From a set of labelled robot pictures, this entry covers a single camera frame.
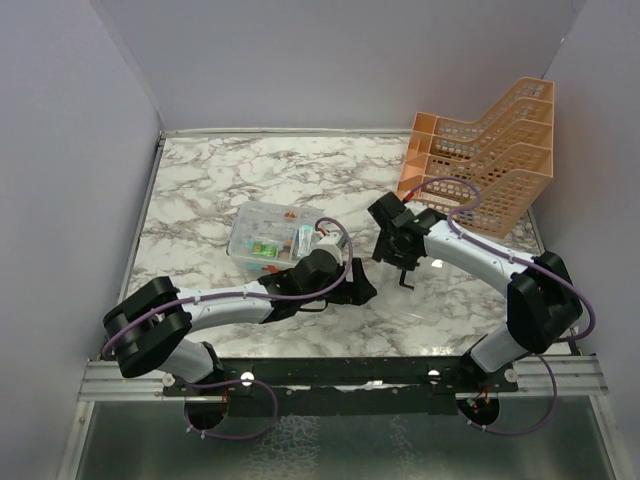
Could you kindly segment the brown orange-cap medicine bottle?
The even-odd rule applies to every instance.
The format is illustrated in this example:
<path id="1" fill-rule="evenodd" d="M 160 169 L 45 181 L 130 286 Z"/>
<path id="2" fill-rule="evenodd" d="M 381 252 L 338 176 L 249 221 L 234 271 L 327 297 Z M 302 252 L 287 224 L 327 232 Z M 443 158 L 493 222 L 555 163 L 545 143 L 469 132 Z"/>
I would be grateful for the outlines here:
<path id="1" fill-rule="evenodd" d="M 295 242 L 284 242 L 282 248 L 279 250 L 278 259 L 283 261 L 292 261 L 295 257 Z"/>

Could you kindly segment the clear plastic box lid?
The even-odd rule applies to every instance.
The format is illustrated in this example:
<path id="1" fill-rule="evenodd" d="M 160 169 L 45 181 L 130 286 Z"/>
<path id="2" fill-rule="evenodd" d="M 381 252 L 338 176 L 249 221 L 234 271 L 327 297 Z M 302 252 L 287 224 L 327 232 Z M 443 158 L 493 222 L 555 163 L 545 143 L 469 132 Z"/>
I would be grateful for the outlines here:
<path id="1" fill-rule="evenodd" d="M 445 306 L 453 267 L 442 260 L 423 259 L 407 274 L 414 290 L 398 284 L 401 270 L 387 263 L 371 263 L 367 276 L 377 289 L 368 306 L 387 321 L 411 321 L 435 325 L 445 318 Z"/>

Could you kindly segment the small clear teal packet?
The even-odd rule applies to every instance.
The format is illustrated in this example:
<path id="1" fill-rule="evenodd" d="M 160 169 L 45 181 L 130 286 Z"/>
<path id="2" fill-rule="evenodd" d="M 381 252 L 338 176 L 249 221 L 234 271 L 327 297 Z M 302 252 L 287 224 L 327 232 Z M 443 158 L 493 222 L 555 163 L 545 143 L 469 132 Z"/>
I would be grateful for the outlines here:
<path id="1" fill-rule="evenodd" d="M 315 230 L 310 225 L 302 225 L 296 233 L 294 257 L 301 259 L 309 255 L 313 249 Z"/>

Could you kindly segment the black lid handle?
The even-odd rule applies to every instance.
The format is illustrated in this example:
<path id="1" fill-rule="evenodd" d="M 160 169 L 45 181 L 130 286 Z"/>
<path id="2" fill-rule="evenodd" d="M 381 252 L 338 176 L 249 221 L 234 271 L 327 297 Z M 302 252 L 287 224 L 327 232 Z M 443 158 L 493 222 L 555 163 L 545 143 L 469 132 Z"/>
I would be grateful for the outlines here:
<path id="1" fill-rule="evenodd" d="M 400 273 L 400 277 L 399 277 L 399 281 L 398 284 L 401 288 L 405 288 L 405 289 L 409 289 L 409 290 L 414 290 L 415 287 L 413 285 L 410 285 L 407 282 L 407 274 L 408 272 L 406 270 L 402 270 Z"/>

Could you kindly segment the green small packet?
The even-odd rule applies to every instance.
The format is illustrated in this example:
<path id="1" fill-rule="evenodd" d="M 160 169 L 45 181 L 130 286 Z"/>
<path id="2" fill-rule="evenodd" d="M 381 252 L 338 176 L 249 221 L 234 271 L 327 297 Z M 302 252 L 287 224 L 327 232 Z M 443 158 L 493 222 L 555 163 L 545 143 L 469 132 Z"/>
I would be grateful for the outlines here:
<path id="1" fill-rule="evenodd" d="M 250 252 L 254 256 L 276 258 L 279 254 L 279 248 L 275 244 L 254 241 Z"/>

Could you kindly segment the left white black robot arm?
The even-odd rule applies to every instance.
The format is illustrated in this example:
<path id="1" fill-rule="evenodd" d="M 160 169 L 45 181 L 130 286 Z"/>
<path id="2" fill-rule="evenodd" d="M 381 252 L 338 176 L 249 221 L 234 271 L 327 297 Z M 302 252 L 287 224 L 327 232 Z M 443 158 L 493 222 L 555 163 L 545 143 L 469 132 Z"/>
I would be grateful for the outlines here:
<path id="1" fill-rule="evenodd" d="M 103 356 L 125 378 L 153 370 L 180 377 L 206 395 L 220 385 L 222 366 L 212 346 L 187 340 L 196 331 L 231 324 L 266 324 L 307 311 L 311 303 L 361 306 L 374 298 L 360 259 L 342 264 L 316 249 L 294 267 L 245 285 L 180 289 L 167 276 L 144 284 L 103 318 Z"/>

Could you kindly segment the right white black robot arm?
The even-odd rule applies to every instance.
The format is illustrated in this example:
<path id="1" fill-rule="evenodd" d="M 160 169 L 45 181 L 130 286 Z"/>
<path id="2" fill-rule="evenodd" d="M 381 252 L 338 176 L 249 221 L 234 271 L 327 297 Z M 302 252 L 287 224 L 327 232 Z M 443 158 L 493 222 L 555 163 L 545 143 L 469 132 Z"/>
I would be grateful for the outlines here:
<path id="1" fill-rule="evenodd" d="M 482 280 L 506 299 L 506 321 L 462 356 L 461 383 L 481 391 L 506 364 L 542 354 L 583 314 L 582 302 L 563 260 L 509 250 L 467 233 L 434 209 L 415 214 L 396 194 L 387 193 L 368 212 L 379 227 L 373 260 L 415 270 L 431 257 Z"/>

